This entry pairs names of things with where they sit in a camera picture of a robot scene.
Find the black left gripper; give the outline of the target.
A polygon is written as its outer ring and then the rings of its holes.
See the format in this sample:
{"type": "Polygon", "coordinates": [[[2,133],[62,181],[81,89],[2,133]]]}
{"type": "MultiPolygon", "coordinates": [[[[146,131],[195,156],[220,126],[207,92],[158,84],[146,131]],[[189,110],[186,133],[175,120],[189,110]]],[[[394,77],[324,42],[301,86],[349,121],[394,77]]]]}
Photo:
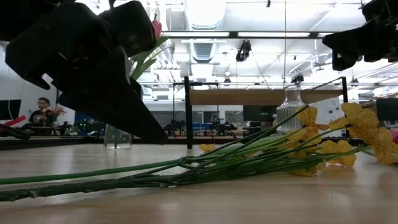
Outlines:
{"type": "Polygon", "coordinates": [[[129,134],[163,141],[167,134],[127,77],[127,57],[155,45],[143,5],[129,1],[95,14],[76,1],[6,1],[5,63],[45,90],[43,74],[62,75],[60,103],[129,134]]]}

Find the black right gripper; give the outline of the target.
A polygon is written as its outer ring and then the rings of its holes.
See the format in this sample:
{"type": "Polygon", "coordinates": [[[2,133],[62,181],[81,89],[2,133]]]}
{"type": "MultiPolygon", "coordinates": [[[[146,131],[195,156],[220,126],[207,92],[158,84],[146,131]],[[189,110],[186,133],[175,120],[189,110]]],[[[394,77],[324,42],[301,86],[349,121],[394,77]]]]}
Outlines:
{"type": "Polygon", "coordinates": [[[362,8],[366,23],[324,36],[332,49],[332,69],[346,70],[356,62],[397,62],[397,0],[372,0],[362,8]]]}

